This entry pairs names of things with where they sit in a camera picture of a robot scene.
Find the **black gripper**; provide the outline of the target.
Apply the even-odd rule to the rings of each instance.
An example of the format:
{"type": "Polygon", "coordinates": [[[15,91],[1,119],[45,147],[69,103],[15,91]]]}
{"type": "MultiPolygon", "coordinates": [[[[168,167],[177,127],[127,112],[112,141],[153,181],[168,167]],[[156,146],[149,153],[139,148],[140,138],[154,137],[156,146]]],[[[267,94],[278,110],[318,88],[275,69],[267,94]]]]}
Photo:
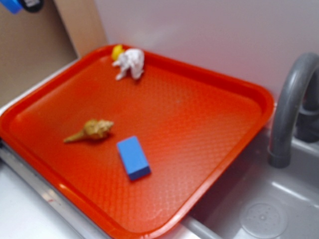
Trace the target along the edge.
{"type": "Polygon", "coordinates": [[[21,5],[28,12],[39,12],[44,6],[44,0],[21,0],[21,5]]]}

